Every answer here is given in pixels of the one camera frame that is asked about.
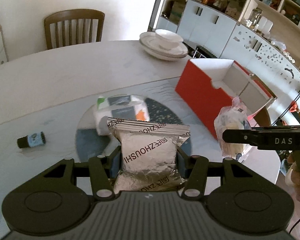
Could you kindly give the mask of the person's right hand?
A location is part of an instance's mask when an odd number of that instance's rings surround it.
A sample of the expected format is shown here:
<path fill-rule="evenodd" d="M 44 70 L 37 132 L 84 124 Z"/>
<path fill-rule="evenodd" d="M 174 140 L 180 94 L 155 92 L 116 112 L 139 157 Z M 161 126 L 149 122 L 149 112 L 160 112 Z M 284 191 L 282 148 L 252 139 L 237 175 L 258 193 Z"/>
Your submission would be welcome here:
<path fill-rule="evenodd" d="M 298 168 L 292 153 L 289 155 L 287 162 L 291 164 L 289 169 L 290 180 L 294 187 L 295 197 L 296 200 L 300 202 L 300 169 Z"/>

